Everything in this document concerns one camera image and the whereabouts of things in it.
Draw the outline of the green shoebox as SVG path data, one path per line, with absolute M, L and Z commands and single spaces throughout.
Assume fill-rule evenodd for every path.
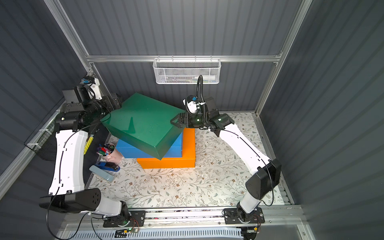
M 115 137 L 161 160 L 183 132 L 170 123 L 185 111 L 135 93 L 122 107 L 102 118 L 102 124 Z

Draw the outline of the blue shoebox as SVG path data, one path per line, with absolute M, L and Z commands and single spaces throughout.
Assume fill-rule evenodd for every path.
M 142 150 L 119 140 L 116 145 L 117 150 L 127 159 L 133 158 L 152 158 L 151 155 L 143 152 Z M 183 133 L 181 133 L 176 141 L 172 144 L 170 149 L 165 154 L 165 158 L 181 158 L 183 149 Z

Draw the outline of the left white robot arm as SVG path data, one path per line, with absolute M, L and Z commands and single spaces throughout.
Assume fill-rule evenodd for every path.
M 85 189 L 84 150 L 88 136 L 103 117 L 121 108 L 121 96 L 113 94 L 98 100 L 88 93 L 65 94 L 66 102 L 55 119 L 57 155 L 52 184 L 39 206 L 58 213 L 92 213 L 108 221 L 128 221 L 127 204 L 111 200 L 99 189 Z

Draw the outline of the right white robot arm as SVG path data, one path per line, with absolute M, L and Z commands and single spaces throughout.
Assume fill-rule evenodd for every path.
M 264 196 L 272 192 L 280 183 L 281 163 L 271 160 L 263 154 L 240 131 L 235 121 L 228 114 L 191 115 L 188 112 L 177 114 L 171 124 L 180 128 L 209 130 L 226 142 L 244 162 L 252 175 L 246 181 L 246 193 L 237 204 L 237 213 L 241 221 L 252 217 Z

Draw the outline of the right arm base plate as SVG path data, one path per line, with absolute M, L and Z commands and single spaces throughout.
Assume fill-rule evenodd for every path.
M 264 214 L 261 208 L 256 208 L 251 213 L 246 213 L 240 208 L 225 208 L 222 210 L 222 216 L 227 225 L 261 225 L 265 223 Z

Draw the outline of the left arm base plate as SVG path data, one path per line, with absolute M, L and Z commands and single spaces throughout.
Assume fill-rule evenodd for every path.
M 145 222 L 145 211 L 129 211 L 122 212 L 118 216 L 106 217 L 104 219 L 104 228 L 131 228 L 131 227 L 142 227 Z

